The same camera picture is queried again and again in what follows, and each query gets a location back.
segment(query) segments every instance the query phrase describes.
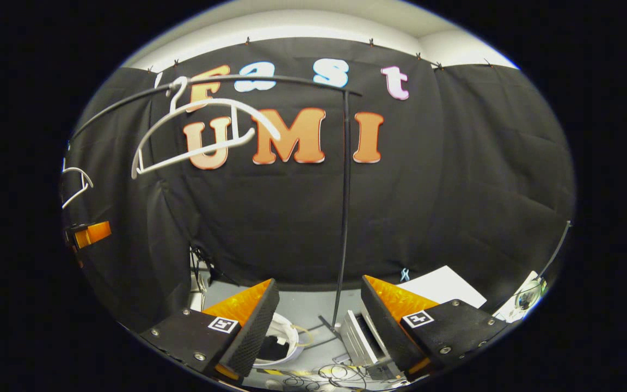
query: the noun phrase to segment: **white paper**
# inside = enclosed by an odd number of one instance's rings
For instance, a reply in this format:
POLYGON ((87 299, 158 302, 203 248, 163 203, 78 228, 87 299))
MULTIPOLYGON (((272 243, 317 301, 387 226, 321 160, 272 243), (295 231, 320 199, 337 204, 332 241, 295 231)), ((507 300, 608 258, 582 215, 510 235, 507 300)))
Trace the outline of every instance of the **white paper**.
POLYGON ((480 308, 487 301, 484 296, 448 266, 443 266, 431 273, 426 273, 419 278, 396 286, 437 303, 458 299, 474 308, 480 308))

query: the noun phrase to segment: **white letter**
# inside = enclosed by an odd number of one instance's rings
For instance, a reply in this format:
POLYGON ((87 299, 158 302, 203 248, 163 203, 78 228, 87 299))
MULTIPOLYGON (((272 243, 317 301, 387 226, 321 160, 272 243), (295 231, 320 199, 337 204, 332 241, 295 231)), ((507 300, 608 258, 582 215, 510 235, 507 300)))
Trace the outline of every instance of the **white letter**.
POLYGON ((313 81, 316 83, 330 84, 331 86, 343 87, 348 84, 348 65, 343 60, 320 59, 313 63, 313 70, 316 76, 313 81))
POLYGON ((381 69, 381 74, 386 75, 386 88, 394 99, 406 100, 410 94, 401 87, 401 80, 408 81, 408 75, 402 74, 398 67, 381 69))
MULTIPOLYGON (((255 75, 255 76, 274 76, 274 64, 271 62, 257 62, 248 64, 243 67, 239 72, 241 75, 255 75)), ((245 93, 253 89, 260 91, 270 90, 276 82, 267 82, 264 80, 239 80, 233 84, 234 89, 240 93, 245 93)))

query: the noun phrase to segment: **orange object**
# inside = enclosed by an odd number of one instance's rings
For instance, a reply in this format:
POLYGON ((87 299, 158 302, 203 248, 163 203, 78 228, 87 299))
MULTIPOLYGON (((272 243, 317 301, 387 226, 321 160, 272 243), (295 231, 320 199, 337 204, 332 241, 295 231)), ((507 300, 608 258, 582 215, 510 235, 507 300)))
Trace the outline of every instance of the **orange object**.
POLYGON ((225 375, 226 377, 228 377, 230 379, 238 379, 239 378, 239 376, 236 373, 234 373, 231 370, 227 369, 226 367, 224 367, 220 363, 217 363, 217 365, 214 367, 214 369, 216 369, 217 372, 222 373, 222 375, 225 375))
POLYGON ((100 241, 103 238, 109 236, 110 222, 96 223, 95 225, 88 226, 87 228, 74 233, 74 237, 77 240, 79 249, 89 246, 90 244, 100 241))
MULTIPOLYGON (((401 324, 403 316, 411 315, 413 313, 420 312, 420 310, 433 308, 439 305, 439 303, 436 303, 435 301, 428 300, 423 296, 416 295, 415 293, 411 293, 408 290, 404 290, 396 285, 384 282, 383 280, 373 278, 369 275, 364 275, 364 278, 369 282, 371 287, 374 288, 376 295, 381 298, 381 302, 384 303, 384 306, 386 306, 386 309, 388 309, 389 313, 391 313, 391 317, 396 320, 398 325, 401 324)), ((405 334, 410 341, 415 344, 415 341, 410 337, 410 335, 408 335, 408 332, 405 332, 405 334)), ((427 368, 430 364, 430 359, 425 358, 411 367, 408 372, 410 374, 415 374, 423 368, 427 368)))
POLYGON ((263 298, 263 294, 266 292, 266 288, 268 288, 271 280, 272 279, 268 279, 263 283, 258 283, 258 285, 231 296, 216 305, 210 306, 203 310, 202 313, 237 320, 237 322, 241 324, 241 327, 243 327, 246 325, 248 318, 251 317, 251 313, 253 313, 258 302, 263 298))

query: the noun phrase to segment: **gray floor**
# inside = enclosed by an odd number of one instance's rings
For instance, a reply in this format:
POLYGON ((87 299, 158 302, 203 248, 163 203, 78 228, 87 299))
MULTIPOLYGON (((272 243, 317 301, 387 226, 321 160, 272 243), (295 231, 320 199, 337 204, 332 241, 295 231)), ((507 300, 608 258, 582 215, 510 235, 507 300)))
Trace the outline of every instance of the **gray floor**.
MULTIPOLYGON (((205 308, 209 308, 230 296, 236 295, 247 287, 237 287, 224 282, 213 282, 207 289, 205 298, 205 308)), ((345 290, 341 292, 340 305, 338 308, 338 316, 336 322, 342 322, 344 314, 351 310, 354 313, 361 311, 361 298, 359 290, 345 290)), ((307 333, 301 333, 300 339, 303 343, 309 343, 309 339, 313 338, 311 345, 304 348, 303 352, 295 360, 283 363, 281 365, 272 365, 272 370, 283 370, 285 372, 297 372, 292 375, 269 374, 267 372, 258 371, 255 368, 251 374, 244 380, 245 387, 266 388, 266 381, 273 380, 279 384, 279 390, 318 390, 318 391, 335 391, 349 392, 348 389, 338 388, 329 384, 329 380, 318 376, 318 369, 323 367, 323 373, 331 374, 331 377, 340 385, 345 387, 364 387, 364 382, 360 375, 356 374, 352 369, 346 370, 340 366, 334 366, 333 359, 340 355, 347 354, 344 344, 341 340, 335 338, 335 335, 324 324, 321 318, 330 325, 333 320, 333 310, 335 306, 335 292, 279 292, 279 304, 276 313, 286 317, 294 325, 310 330, 311 336, 307 333), (344 379, 352 379, 355 381, 343 381, 344 379)), ((371 378, 366 377, 366 389, 381 390, 391 388, 391 382, 375 382, 371 378)))

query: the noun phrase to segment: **white clothes hanger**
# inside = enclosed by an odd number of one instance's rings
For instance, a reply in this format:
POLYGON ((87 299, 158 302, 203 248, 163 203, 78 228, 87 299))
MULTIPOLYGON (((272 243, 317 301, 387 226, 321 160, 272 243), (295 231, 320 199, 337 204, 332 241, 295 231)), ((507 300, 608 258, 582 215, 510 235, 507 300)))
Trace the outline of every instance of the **white clothes hanger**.
POLYGON ((76 199, 77 196, 79 196, 80 194, 84 193, 84 191, 86 189, 90 188, 94 188, 94 183, 91 181, 91 179, 89 178, 89 174, 85 173, 85 171, 79 169, 79 167, 67 167, 65 169, 62 170, 62 174, 68 173, 68 172, 79 172, 82 174, 82 189, 80 189, 79 192, 75 193, 71 198, 69 198, 67 201, 65 201, 64 204, 62 204, 62 209, 65 209, 65 207, 67 207, 67 205, 73 200, 76 199))
POLYGON ((176 96, 174 96, 173 99, 171 99, 171 109, 170 109, 169 114, 159 119, 159 121, 157 121, 156 124, 154 124, 149 129, 149 131, 147 131, 147 133, 144 134, 144 137, 142 137, 142 140, 139 142, 139 146, 137 146, 137 150, 134 152, 134 158, 132 159, 132 172, 130 174, 132 176, 132 179, 136 179, 137 174, 148 173, 156 169, 169 166, 170 164, 184 161, 198 154, 210 153, 213 151, 217 151, 218 149, 223 149, 224 147, 241 146, 242 144, 247 143, 249 140, 252 139, 252 137, 256 133, 256 130, 253 127, 251 127, 251 129, 249 129, 248 132, 244 134, 244 136, 239 136, 236 109, 241 109, 244 112, 250 114, 252 117, 257 119, 261 124, 263 124, 266 127, 268 132, 271 134, 271 136, 275 140, 280 140, 279 131, 277 131, 277 128, 274 126, 274 124, 272 124, 271 121, 268 120, 267 117, 263 116, 263 114, 259 112, 256 108, 246 105, 243 102, 239 102, 237 100, 203 99, 203 100, 198 100, 196 102, 190 102, 189 104, 183 105, 179 107, 178 109, 176 109, 176 101, 177 99, 179 99, 179 97, 181 97, 182 92, 184 92, 185 87, 187 86, 187 77, 181 76, 177 78, 171 85, 175 86, 178 83, 181 84, 181 89, 179 89, 176 96), (193 151, 189 151, 187 153, 174 156, 172 158, 166 159, 166 161, 152 164, 152 166, 149 166, 149 167, 144 167, 144 161, 142 160, 142 147, 144 147, 144 144, 146 143, 146 141, 149 140, 149 137, 152 136, 152 134, 154 134, 154 132, 157 129, 159 129, 160 126, 162 126, 163 124, 166 124, 166 122, 169 121, 170 119, 176 116, 179 116, 180 114, 185 113, 187 110, 195 109, 203 105, 231 106, 231 131, 232 131, 233 138, 231 140, 214 143, 209 146, 204 146, 199 149, 195 149, 193 151))

